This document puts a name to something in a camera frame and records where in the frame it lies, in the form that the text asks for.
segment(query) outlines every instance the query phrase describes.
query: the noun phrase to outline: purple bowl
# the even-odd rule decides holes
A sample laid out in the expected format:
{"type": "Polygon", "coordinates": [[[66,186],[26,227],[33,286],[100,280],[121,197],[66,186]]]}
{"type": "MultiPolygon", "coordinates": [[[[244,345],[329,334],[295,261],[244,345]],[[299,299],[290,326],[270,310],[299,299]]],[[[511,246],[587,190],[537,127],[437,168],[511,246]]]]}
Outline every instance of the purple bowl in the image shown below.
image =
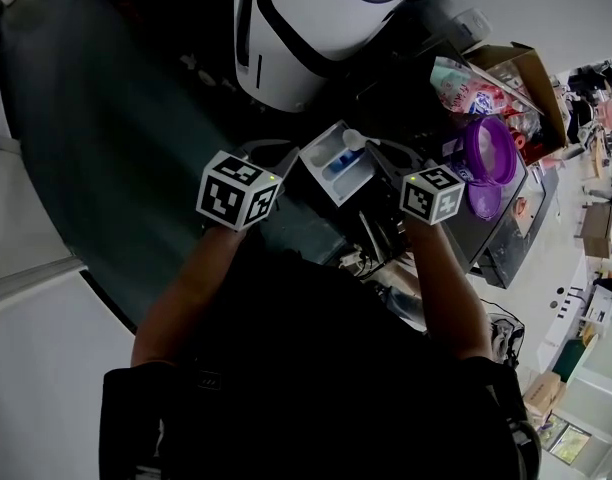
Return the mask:
{"type": "Polygon", "coordinates": [[[468,203],[475,215],[491,220],[502,206],[502,187],[468,185],[468,203]]]}
{"type": "Polygon", "coordinates": [[[515,176],[515,142],[506,125],[496,117],[485,117],[468,126],[464,136],[464,153],[474,185],[507,185],[515,176]],[[494,157],[489,159],[492,167],[489,165],[488,168],[480,146],[480,140],[486,132],[494,148],[494,157]]]}

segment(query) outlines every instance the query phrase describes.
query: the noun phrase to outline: black shirt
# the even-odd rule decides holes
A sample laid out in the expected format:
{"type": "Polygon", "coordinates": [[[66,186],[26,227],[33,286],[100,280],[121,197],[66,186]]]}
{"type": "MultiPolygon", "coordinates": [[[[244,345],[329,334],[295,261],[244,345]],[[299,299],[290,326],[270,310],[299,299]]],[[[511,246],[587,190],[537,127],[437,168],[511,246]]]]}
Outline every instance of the black shirt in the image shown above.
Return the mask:
{"type": "Polygon", "coordinates": [[[192,366],[106,375],[102,480],[519,478],[513,370],[448,357],[345,272],[256,267],[229,276],[192,366]]]}

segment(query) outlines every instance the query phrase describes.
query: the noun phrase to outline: packaging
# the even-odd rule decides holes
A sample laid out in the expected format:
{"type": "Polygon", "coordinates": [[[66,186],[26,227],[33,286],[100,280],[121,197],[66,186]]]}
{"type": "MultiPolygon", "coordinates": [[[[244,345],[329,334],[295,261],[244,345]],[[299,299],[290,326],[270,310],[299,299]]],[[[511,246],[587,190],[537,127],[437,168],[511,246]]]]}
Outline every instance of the packaging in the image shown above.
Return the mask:
{"type": "Polygon", "coordinates": [[[524,405],[537,418],[546,416],[564,396],[566,384],[553,372],[542,373],[524,395],[524,405]]]}
{"type": "Polygon", "coordinates": [[[532,139],[533,135],[541,129],[539,114],[534,110],[507,117],[506,125],[517,130],[528,140],[532,139]]]}
{"type": "Polygon", "coordinates": [[[539,55],[529,46],[512,44],[513,46],[482,46],[470,52],[466,58],[485,71],[494,71],[496,66],[512,61],[521,75],[530,99],[544,113],[543,140],[529,142],[521,149],[526,165],[530,165],[566,145],[566,128],[555,91],[539,55]]]}
{"type": "Polygon", "coordinates": [[[513,115],[528,110],[500,87],[446,57],[435,59],[430,83],[442,105],[451,112],[513,115]]]}
{"type": "Polygon", "coordinates": [[[511,89],[519,91],[524,96],[528,96],[528,91],[524,86],[522,76],[519,74],[517,66],[512,61],[503,62],[488,70],[488,73],[493,75],[500,82],[504,82],[511,89]]]}

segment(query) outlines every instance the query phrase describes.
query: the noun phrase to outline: white appliance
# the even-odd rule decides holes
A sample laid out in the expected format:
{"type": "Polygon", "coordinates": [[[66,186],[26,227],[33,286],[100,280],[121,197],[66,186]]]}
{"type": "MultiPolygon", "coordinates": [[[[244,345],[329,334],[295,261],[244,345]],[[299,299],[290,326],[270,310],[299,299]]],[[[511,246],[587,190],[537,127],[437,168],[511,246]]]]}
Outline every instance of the white appliance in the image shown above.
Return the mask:
{"type": "Polygon", "coordinates": [[[403,0],[235,0],[235,68],[260,102],[301,112],[403,0]]]}
{"type": "Polygon", "coordinates": [[[351,151],[344,141],[348,130],[338,121],[299,153],[308,171],[337,206],[350,199],[375,174],[372,156],[364,148],[351,151]]]}

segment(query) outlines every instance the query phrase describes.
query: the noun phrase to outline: purple lid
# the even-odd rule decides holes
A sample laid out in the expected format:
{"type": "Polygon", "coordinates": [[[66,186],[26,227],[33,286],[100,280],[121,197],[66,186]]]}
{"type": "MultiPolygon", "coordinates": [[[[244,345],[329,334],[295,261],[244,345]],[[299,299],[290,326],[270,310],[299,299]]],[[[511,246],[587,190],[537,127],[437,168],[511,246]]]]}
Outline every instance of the purple lid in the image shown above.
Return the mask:
{"type": "Polygon", "coordinates": [[[468,202],[480,219],[491,220],[502,205],[502,187],[468,185],[468,202]]]}

